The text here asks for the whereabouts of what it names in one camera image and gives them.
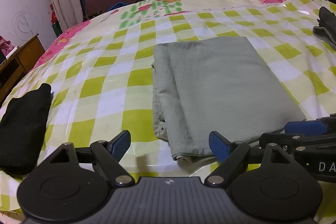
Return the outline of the light green pants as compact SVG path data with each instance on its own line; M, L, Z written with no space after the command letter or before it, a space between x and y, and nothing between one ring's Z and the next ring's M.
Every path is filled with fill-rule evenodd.
M154 47L153 127L174 160L213 155L209 134L254 143L305 120L245 37L223 36Z

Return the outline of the dark grey folded garment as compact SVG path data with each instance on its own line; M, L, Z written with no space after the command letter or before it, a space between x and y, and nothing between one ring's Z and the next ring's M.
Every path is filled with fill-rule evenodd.
M331 39L335 40L335 14L324 6L319 9L318 25Z

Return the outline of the wooden side cabinet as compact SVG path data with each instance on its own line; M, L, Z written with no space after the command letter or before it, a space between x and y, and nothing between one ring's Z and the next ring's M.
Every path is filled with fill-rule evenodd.
M1 63L1 105L17 83L33 69L43 53L45 49L36 34Z

